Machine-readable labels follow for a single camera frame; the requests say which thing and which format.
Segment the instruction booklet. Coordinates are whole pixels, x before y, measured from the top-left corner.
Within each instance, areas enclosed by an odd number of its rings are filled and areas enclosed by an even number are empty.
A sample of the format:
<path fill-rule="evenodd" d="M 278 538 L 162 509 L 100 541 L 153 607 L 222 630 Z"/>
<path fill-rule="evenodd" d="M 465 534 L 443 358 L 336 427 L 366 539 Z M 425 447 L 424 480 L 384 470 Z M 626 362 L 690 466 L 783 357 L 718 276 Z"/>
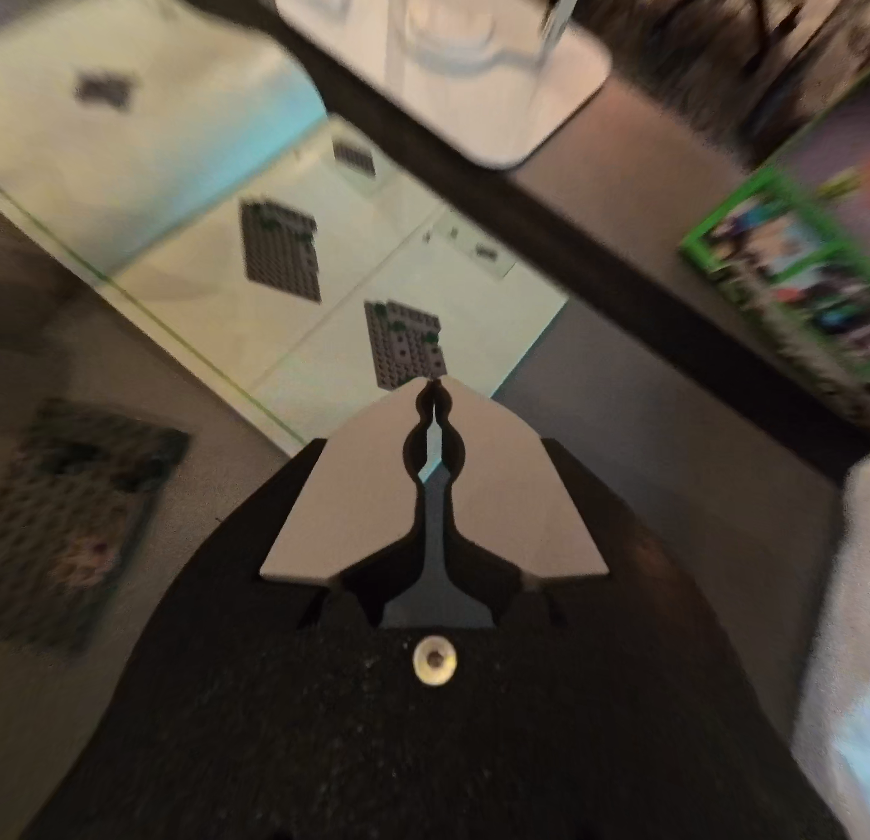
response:
<path fill-rule="evenodd" d="M 491 397 L 567 295 L 183 0 L 2 23 L 2 211 L 288 454 L 383 398 L 367 317 L 440 320 Z"/>

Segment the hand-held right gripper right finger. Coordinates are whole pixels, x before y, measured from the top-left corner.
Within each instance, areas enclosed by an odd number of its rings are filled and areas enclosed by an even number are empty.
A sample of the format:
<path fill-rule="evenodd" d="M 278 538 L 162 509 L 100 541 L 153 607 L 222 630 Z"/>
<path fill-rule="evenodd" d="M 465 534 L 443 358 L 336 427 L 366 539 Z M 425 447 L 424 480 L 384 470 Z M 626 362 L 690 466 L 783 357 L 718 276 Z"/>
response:
<path fill-rule="evenodd" d="M 460 381 L 440 381 L 442 462 L 458 537 L 532 584 L 610 570 L 543 438 Z"/>

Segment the white bag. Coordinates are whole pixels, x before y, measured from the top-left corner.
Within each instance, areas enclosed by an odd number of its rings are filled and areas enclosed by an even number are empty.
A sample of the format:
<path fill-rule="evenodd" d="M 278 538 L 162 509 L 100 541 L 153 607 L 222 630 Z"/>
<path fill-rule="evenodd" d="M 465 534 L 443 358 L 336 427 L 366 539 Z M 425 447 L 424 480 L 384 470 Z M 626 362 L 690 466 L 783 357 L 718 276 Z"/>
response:
<path fill-rule="evenodd" d="M 869 461 L 847 477 L 844 535 L 804 674 L 791 751 L 849 838 L 869 837 Z"/>

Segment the green toy box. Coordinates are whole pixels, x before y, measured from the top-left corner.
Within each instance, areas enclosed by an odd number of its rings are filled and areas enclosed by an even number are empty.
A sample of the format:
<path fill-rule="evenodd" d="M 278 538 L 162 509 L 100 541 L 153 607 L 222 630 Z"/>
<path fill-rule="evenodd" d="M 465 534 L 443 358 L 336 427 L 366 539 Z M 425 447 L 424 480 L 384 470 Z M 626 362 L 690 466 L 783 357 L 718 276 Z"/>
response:
<path fill-rule="evenodd" d="M 868 431 L 868 72 L 694 226 L 680 253 Z"/>

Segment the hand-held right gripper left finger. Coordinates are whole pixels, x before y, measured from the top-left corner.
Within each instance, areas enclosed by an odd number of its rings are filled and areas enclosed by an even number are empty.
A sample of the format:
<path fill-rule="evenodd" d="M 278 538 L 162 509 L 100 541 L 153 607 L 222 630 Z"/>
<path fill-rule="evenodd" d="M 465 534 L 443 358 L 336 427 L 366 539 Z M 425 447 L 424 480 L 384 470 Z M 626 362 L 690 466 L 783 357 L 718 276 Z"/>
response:
<path fill-rule="evenodd" d="M 433 393 L 431 380 L 413 379 L 332 433 L 259 569 L 263 579 L 326 586 L 411 534 Z"/>

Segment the grey studded building baseplate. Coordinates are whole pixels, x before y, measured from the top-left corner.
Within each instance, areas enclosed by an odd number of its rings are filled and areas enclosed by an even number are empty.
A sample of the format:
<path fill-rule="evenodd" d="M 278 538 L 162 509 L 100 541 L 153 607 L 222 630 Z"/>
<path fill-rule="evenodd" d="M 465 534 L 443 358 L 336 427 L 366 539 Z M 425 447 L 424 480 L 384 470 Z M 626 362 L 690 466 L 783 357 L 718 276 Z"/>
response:
<path fill-rule="evenodd" d="M 47 399 L 2 474 L 1 636 L 37 650 L 88 648 L 190 434 Z"/>

